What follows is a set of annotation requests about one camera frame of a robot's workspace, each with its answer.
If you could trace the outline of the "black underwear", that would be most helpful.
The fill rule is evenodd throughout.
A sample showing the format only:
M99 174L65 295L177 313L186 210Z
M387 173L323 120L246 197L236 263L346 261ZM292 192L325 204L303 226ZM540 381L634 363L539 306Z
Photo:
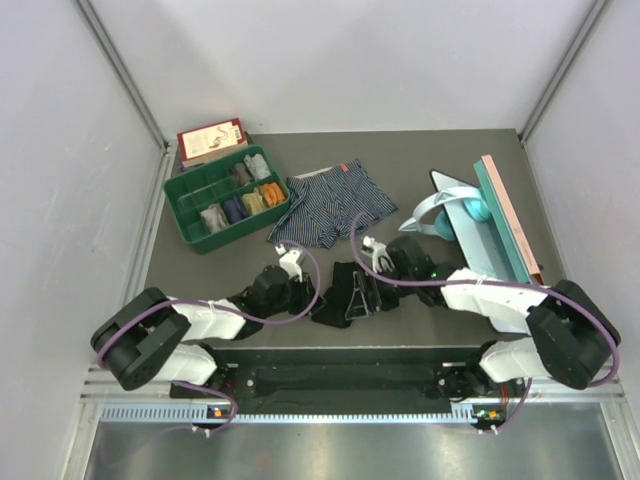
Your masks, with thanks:
M314 308L311 320L315 323L337 328L349 328L353 321L345 320L347 304L351 297L352 272L363 270L356 262L335 262L332 271L332 283L322 295L320 306Z

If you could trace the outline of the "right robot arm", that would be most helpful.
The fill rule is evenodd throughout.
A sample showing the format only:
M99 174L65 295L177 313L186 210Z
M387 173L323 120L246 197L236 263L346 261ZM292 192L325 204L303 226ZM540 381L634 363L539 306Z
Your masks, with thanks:
M495 318L521 332L517 340L483 344L466 361L460 376L478 395L490 395L509 381L535 377L585 390L618 373L620 335L572 281L547 287L436 264L407 236L388 245L372 237L350 243L356 262L386 288L392 303L414 295L428 307Z

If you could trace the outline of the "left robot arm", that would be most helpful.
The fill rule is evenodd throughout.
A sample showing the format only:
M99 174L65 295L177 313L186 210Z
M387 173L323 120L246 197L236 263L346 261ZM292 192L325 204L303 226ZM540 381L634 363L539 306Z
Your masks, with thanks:
M90 345L125 391L179 381L212 397L226 387L227 374L205 340L245 339L277 315L296 321L324 304L309 274L292 277L268 266L241 293L217 301L177 299L149 287L101 325Z

